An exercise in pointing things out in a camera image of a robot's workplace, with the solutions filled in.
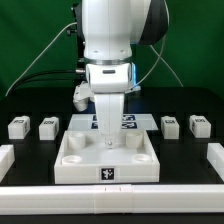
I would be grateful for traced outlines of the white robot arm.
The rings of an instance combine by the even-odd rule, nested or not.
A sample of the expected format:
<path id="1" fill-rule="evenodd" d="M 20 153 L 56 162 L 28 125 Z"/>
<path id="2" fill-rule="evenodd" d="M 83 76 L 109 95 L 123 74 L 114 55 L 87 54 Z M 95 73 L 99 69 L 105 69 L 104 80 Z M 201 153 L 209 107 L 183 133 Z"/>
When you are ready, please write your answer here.
<path id="1" fill-rule="evenodd" d="M 168 7 L 166 0 L 82 0 L 74 14 L 86 80 L 76 87 L 73 102 L 83 111 L 87 100 L 94 100 L 98 131 L 112 148 L 121 130 L 124 94 L 135 87 L 131 46 L 165 37 Z"/>

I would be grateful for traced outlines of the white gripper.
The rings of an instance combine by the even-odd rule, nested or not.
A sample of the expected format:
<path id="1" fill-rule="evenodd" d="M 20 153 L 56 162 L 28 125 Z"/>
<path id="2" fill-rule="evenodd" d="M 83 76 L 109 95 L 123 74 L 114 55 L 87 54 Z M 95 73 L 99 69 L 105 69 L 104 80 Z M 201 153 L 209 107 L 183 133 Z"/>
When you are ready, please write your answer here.
<path id="1" fill-rule="evenodd" d="M 86 82 L 75 88 L 73 103 L 78 111 L 87 109 L 88 99 L 95 103 L 98 130 L 105 136 L 108 149 L 116 146 L 121 130 L 125 92 L 129 89 L 132 76 L 130 63 L 121 65 L 86 65 Z"/>

